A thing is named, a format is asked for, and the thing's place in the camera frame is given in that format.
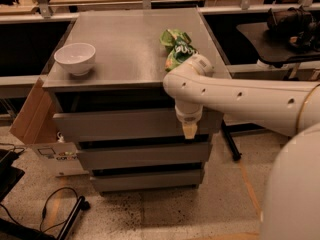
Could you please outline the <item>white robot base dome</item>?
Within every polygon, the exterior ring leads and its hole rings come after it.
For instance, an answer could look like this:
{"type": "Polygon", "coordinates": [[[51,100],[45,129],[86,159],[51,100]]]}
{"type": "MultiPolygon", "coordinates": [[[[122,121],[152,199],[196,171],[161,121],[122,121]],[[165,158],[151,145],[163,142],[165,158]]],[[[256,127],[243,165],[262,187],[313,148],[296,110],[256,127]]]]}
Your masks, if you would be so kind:
{"type": "Polygon", "coordinates": [[[259,240],[320,240],[320,127],[279,152],[264,197],[259,240]]]}

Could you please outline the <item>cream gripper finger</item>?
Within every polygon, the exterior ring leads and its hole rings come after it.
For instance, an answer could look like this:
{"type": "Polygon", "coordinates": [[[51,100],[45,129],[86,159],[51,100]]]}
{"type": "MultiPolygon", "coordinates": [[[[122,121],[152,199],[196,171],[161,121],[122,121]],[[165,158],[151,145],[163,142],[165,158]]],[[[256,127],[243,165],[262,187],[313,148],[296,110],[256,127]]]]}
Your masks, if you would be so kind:
{"type": "Polygon", "coordinates": [[[194,139],[196,132],[197,132],[197,124],[196,123],[191,123],[191,124],[182,124],[182,130],[184,133],[184,136],[186,139],[194,139]]]}

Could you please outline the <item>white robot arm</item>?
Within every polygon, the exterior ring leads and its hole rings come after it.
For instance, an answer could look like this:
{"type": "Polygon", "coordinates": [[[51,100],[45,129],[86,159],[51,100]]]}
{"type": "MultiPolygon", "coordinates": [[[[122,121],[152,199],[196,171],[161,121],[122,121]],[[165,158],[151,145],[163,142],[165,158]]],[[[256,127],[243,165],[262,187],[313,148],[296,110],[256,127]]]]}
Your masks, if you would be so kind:
{"type": "Polygon", "coordinates": [[[194,55],[163,79],[186,138],[194,137],[204,108],[290,137],[320,131],[317,82],[224,79],[213,73],[207,58],[194,55]]]}

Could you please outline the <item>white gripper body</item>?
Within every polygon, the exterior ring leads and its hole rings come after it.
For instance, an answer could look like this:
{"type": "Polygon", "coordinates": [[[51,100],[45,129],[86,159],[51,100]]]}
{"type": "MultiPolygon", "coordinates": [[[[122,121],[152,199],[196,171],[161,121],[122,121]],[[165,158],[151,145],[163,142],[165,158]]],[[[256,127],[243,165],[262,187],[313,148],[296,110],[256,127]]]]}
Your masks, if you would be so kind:
{"type": "Polygon", "coordinates": [[[176,100],[175,111],[178,120],[182,124],[196,124],[202,117],[203,106],[182,100],[176,100]]]}

